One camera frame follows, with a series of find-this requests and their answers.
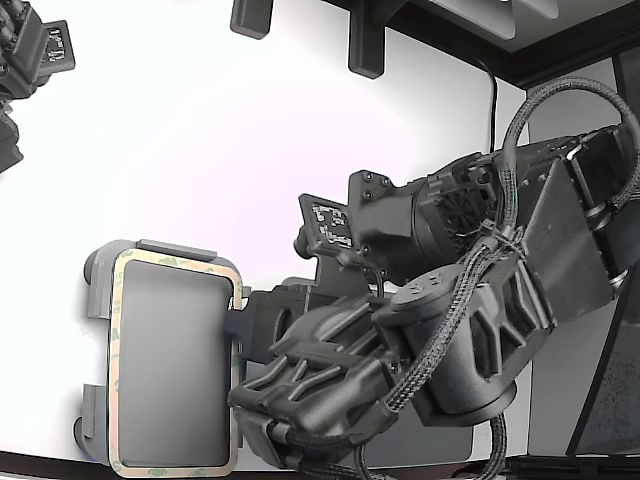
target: black shelf bracket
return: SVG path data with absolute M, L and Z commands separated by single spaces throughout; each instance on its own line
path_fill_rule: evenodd
M 231 30 L 260 40 L 271 30 L 273 0 L 233 0 Z
M 367 78 L 384 73 L 385 28 L 408 0 L 353 0 L 349 8 L 349 70 Z M 234 0 L 231 30 L 262 39 L 271 29 L 273 0 Z
M 349 70 L 367 78 L 384 73 L 385 28 L 407 0 L 354 0 L 349 31 Z

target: ceiling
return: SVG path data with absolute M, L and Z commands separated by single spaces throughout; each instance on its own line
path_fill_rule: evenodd
M 508 52 L 638 0 L 411 0 Z

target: white backdrop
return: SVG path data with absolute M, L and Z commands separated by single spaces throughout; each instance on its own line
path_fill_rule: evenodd
M 107 324 L 82 267 L 118 238 L 216 250 L 247 285 L 311 277 L 291 243 L 300 193 L 346 201 L 367 168 L 396 185 L 488 145 L 485 73 L 395 32 L 386 73 L 346 67 L 348 15 L 276 0 L 271 34 L 231 0 L 34 0 L 70 24 L 77 69 L 13 104 L 25 160 L 0 176 L 0 450 L 83 458 L 83 383 L 106 378 Z M 525 93 L 500 83 L 501 143 Z

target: black panel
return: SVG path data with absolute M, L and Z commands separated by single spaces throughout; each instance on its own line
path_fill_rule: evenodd
M 624 283 L 568 454 L 640 453 L 640 268 Z

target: black power cord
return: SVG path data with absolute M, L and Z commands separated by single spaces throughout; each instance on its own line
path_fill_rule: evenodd
M 496 151 L 496 112 L 498 109 L 498 80 L 496 76 L 493 74 L 491 69 L 484 63 L 482 60 L 476 58 L 475 62 L 482 67 L 482 69 L 487 72 L 489 78 L 491 79 L 491 117 L 489 120 L 489 132 L 491 135 L 491 139 L 489 142 L 489 153 L 493 153 Z

